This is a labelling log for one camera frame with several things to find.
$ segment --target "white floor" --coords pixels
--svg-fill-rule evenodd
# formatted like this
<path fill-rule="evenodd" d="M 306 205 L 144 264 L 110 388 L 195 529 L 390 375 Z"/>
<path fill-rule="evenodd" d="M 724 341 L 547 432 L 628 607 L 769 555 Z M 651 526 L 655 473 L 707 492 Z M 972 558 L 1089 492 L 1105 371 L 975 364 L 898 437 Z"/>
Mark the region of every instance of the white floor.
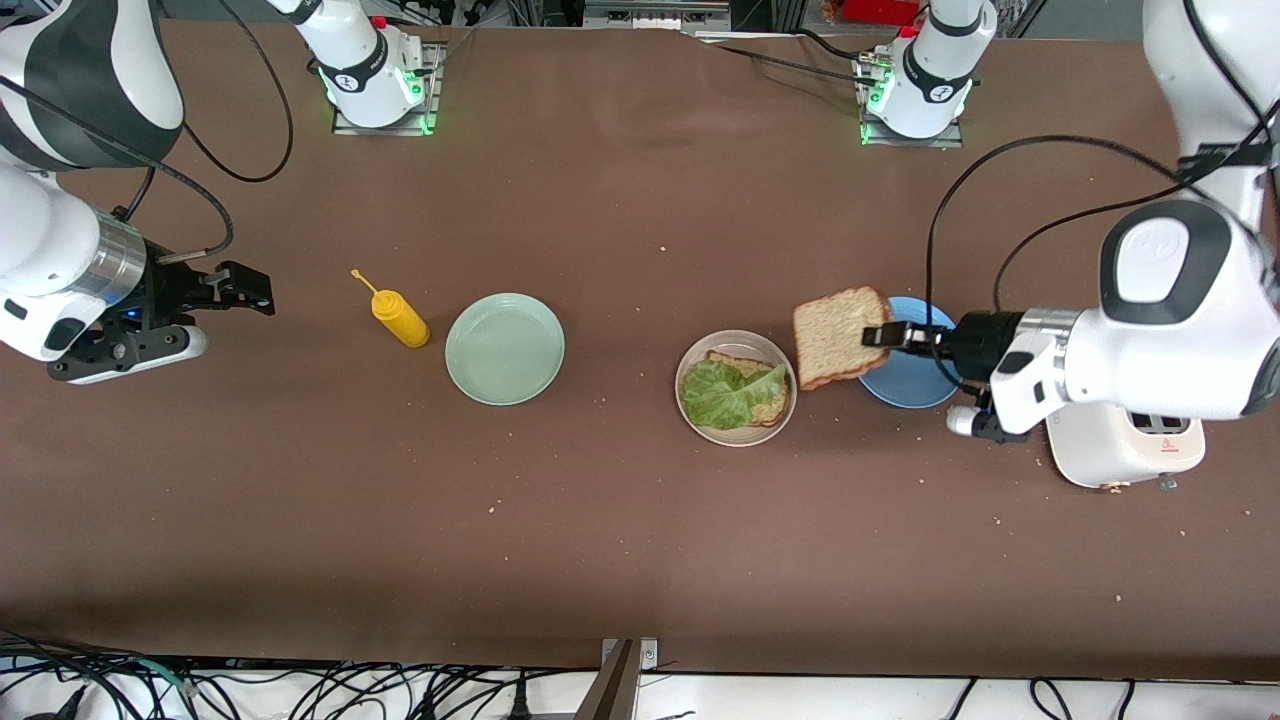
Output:
<path fill-rule="evenodd" d="M 266 679 L 278 673 L 251 671 L 234 676 Z M 357 684 L 366 687 L 385 674 L 365 674 Z M 495 679 L 513 678 L 512 673 L 494 673 Z M 529 688 L 530 708 L 535 714 L 573 712 L 582 700 L 594 675 L 575 673 L 534 680 Z M 6 676 L 5 682 L 12 676 Z M 429 676 L 421 676 L 411 687 L 413 698 L 422 697 Z M 291 711 L 315 684 L 305 675 L 282 678 L 269 684 L 242 685 L 224 682 L 243 720 L 285 720 Z M 163 692 L 168 685 L 157 680 Z M 1125 684 L 1116 682 L 1061 680 L 1056 683 L 1074 720 L 1105 720 L 1117 715 Z M 636 720 L 660 720 L 692 711 L 692 720 L 940 720 L 946 717 L 965 680 L 927 678 L 797 678 L 797 676 L 726 676 L 726 675 L 664 675 L 646 674 L 636 707 Z M 0 696 L 0 719 L 24 719 L 37 712 L 54 712 L 79 682 L 60 683 L 52 674 L 33 678 L 4 696 Z M 146 716 L 151 698 L 137 680 L 118 683 Z M 209 685 L 200 685 L 209 693 L 210 702 L 225 710 L 221 700 L 212 696 Z M 448 708 L 465 701 L 481 685 L 454 693 L 452 702 L 442 707 L 444 720 Z M 408 688 L 394 688 L 376 697 L 385 703 L 385 717 L 404 717 L 411 706 Z M 349 692 L 337 692 L 307 717 L 325 719 L 352 698 Z M 1043 702 L 1059 712 L 1053 698 L 1042 692 Z M 218 717 L 204 701 L 196 701 L 200 717 Z M 477 703 L 461 710 L 454 719 L 471 717 Z M 165 716 L 184 720 L 175 693 L 164 702 Z M 511 692 L 506 691 L 480 717 L 500 720 L 511 710 Z M 1268 720 L 1280 714 L 1280 687 L 1233 685 L 1210 683 L 1139 683 L 1128 720 Z M 111 700 L 101 688 L 91 688 L 81 705 L 78 720 L 116 720 L 120 717 Z M 383 720 L 383 708 L 376 703 L 352 707 L 340 715 L 342 720 Z M 1032 705 L 1027 680 L 982 680 L 960 715 L 964 720 L 1047 720 Z"/>

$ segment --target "green lettuce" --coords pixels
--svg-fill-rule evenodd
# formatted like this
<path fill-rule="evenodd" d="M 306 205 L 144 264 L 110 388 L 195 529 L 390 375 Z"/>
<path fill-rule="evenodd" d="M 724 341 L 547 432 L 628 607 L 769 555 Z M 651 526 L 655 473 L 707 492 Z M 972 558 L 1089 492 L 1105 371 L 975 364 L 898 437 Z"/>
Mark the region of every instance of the green lettuce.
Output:
<path fill-rule="evenodd" d="M 732 365 L 703 360 L 685 375 L 681 400 L 690 423 L 733 430 L 749 425 L 751 407 L 773 402 L 786 384 L 783 365 L 745 378 Z"/>

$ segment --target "yellow squeeze bottle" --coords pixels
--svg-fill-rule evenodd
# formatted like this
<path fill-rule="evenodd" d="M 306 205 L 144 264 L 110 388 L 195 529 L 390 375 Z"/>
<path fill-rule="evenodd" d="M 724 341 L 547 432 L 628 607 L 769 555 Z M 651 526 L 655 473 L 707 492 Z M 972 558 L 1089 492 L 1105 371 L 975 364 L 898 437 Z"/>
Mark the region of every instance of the yellow squeeze bottle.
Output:
<path fill-rule="evenodd" d="M 352 270 L 351 277 L 365 283 L 374 292 L 374 299 L 369 304 L 370 309 L 374 311 L 374 316 L 387 325 L 387 329 L 392 331 L 392 334 L 408 347 L 422 347 L 426 345 L 426 341 L 431 337 L 431 331 L 422 322 L 422 318 L 404 301 L 404 296 L 394 290 L 378 290 L 365 279 L 365 275 L 360 274 L 360 270 Z"/>

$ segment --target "bread slice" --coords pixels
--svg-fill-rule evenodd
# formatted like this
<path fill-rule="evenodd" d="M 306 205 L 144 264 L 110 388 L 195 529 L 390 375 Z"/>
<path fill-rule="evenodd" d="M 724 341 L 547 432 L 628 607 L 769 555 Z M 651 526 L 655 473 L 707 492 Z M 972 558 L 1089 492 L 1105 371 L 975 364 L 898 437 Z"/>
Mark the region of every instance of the bread slice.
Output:
<path fill-rule="evenodd" d="M 773 365 L 767 363 L 760 363 L 759 360 L 748 360 L 746 357 L 733 357 L 732 355 L 724 355 L 723 352 L 716 352 L 712 350 L 707 354 L 708 360 L 714 360 L 717 363 L 724 363 L 739 373 L 742 373 L 744 378 L 749 378 L 755 373 L 762 370 L 772 370 Z M 756 405 L 751 409 L 751 425 L 753 428 L 772 428 L 782 420 L 782 415 L 787 410 L 787 392 L 790 388 L 783 386 L 782 392 L 773 398 L 773 402 L 768 405 Z"/>
<path fill-rule="evenodd" d="M 888 363 L 888 348 L 864 347 L 863 329 L 893 322 L 888 299 L 873 287 L 842 290 L 795 309 L 800 389 L 849 380 Z"/>

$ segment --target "white bowl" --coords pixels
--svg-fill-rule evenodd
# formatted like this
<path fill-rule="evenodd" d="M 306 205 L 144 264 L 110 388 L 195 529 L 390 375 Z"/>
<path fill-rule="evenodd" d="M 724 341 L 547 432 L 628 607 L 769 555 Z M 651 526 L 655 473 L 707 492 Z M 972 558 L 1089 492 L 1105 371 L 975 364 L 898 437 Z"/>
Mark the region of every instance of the white bowl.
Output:
<path fill-rule="evenodd" d="M 737 428 L 736 430 L 717 430 L 716 428 L 703 428 L 689 423 L 689 415 L 685 413 L 685 404 L 681 401 L 680 389 L 689 370 L 705 360 L 707 354 L 712 351 L 745 360 L 758 360 L 773 366 L 785 365 L 787 368 L 787 409 L 782 414 L 782 419 L 778 420 L 778 424 L 772 428 L 746 427 Z M 680 360 L 680 368 L 676 369 L 676 406 L 680 407 L 680 415 L 689 423 L 690 428 L 694 428 L 694 432 L 724 447 L 750 447 L 760 445 L 778 434 L 786 427 L 787 420 L 791 419 L 791 414 L 795 413 L 796 395 L 799 395 L 799 383 L 796 383 L 796 372 L 791 366 L 791 360 L 769 338 L 748 331 L 721 331 L 704 337 L 695 342 L 689 348 L 689 352 L 685 352 L 685 356 Z"/>

